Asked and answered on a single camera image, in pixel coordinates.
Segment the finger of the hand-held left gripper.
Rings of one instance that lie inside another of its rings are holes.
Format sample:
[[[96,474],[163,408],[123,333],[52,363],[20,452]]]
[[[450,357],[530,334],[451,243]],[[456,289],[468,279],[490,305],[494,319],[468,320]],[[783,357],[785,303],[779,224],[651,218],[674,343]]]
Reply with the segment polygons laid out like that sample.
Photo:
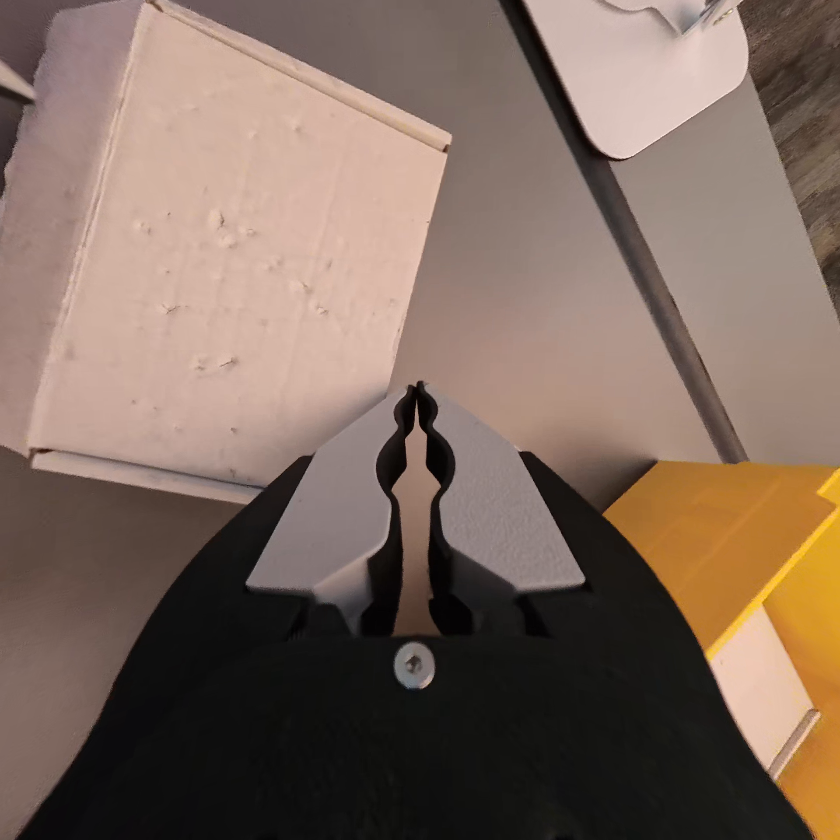
[[[21,77],[4,60],[0,61],[1,97],[19,103],[34,103],[36,100],[33,85]]]

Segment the yellow plastic bin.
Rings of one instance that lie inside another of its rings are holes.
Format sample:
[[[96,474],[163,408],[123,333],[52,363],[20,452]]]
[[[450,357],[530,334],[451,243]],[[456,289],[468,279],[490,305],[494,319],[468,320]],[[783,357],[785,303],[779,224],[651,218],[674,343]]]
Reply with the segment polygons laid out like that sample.
[[[821,720],[776,782],[838,838],[839,470],[662,461],[606,518],[674,598],[710,663],[763,606]]]

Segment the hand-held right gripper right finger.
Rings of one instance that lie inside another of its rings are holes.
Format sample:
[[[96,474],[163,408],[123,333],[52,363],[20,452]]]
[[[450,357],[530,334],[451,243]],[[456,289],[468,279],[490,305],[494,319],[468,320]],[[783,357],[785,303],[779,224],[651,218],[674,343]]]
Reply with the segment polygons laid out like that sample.
[[[525,597],[579,590],[585,575],[521,451],[439,391],[416,385],[430,507],[429,612],[443,635],[471,635]]]

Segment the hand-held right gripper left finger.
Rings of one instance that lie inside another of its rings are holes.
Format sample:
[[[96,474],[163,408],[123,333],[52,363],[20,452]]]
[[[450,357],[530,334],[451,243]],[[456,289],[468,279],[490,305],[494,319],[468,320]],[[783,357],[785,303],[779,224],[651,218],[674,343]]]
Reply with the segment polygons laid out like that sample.
[[[386,396],[321,446],[246,586],[338,609],[354,634],[390,636],[403,587],[401,514],[416,387]]]

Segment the white cardboard box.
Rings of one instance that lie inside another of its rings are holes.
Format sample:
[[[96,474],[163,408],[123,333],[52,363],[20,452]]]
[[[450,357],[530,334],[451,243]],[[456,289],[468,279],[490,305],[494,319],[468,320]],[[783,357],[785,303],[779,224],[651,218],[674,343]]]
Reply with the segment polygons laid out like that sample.
[[[777,782],[822,713],[762,605],[710,658],[710,669],[741,735]]]
[[[247,503],[385,395],[451,135],[173,2],[52,20],[2,195],[2,448]]]

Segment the white stand base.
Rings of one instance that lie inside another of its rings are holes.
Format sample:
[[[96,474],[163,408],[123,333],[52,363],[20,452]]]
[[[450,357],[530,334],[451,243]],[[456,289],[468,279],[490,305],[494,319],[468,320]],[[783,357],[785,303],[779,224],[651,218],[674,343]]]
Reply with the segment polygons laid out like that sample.
[[[627,160],[734,91],[740,1],[525,1],[589,141]]]

